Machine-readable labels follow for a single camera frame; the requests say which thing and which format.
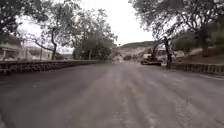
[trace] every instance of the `stone wall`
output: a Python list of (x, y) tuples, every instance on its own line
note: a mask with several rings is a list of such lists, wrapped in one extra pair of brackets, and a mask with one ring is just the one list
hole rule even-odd
[(79, 65), (90, 65), (102, 63), (101, 61), (87, 60), (87, 61), (5, 61), (0, 62), (0, 75), (10, 75), (13, 73), (24, 73), (24, 72), (37, 72), (54, 70), (65, 67), (79, 66)]
[(224, 75), (224, 65), (172, 63), (171, 68), (188, 72)]

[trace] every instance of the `fence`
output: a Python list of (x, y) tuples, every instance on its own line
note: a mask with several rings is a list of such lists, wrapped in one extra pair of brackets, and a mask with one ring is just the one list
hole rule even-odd
[(101, 63), (101, 61), (5, 61), (0, 62), (0, 75), (9, 75), (12, 73), (36, 72), (59, 69), (64, 67), (90, 65)]
[(171, 68), (188, 72), (224, 75), (224, 65), (172, 63)]

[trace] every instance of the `tree trunk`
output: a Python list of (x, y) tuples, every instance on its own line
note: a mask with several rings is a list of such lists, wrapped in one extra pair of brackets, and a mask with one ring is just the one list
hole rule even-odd
[(53, 28), (52, 32), (51, 32), (51, 43), (54, 46), (53, 51), (52, 51), (51, 60), (55, 60), (55, 55), (56, 55), (56, 50), (57, 50), (57, 44), (54, 42), (54, 31), (55, 31), (55, 28)]
[(92, 59), (91, 56), (92, 56), (92, 49), (89, 51), (89, 56), (88, 56), (88, 59), (89, 59), (89, 60)]
[(203, 25), (199, 31), (199, 39), (200, 39), (200, 44), (202, 46), (202, 56), (203, 57), (208, 57), (209, 52), (208, 52), (208, 46), (209, 46), (209, 32), (208, 28), (206, 25)]
[(167, 37), (164, 37), (164, 44), (166, 47), (166, 54), (167, 54), (167, 64), (166, 67), (167, 68), (171, 68), (171, 64), (172, 64), (172, 54), (170, 53), (170, 47), (169, 47), (169, 40), (167, 39)]
[(53, 51), (53, 49), (47, 48), (47, 47), (43, 46), (43, 44), (39, 44), (37, 41), (34, 41), (34, 43), (44, 50)]
[(52, 51), (52, 57), (51, 57), (51, 60), (55, 60), (56, 51), (57, 51), (57, 44), (54, 45), (54, 49), (53, 49), (53, 51)]

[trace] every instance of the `wall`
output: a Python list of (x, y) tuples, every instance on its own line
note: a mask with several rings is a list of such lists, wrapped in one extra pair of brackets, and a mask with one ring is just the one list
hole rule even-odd
[(65, 67), (99, 64), (103, 61), (0, 61), (0, 75), (10, 75), (14, 73), (48, 71)]
[(183, 70), (183, 71), (187, 71), (187, 72), (224, 75), (224, 65), (172, 63), (171, 68), (177, 69), (177, 70)]

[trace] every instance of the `house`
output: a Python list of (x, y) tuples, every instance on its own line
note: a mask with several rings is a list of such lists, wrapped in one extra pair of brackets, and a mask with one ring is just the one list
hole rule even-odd
[(51, 60), (52, 51), (38, 47), (24, 47), (23, 56), (26, 60)]
[(18, 60), (21, 49), (20, 38), (9, 33), (0, 35), (0, 60)]

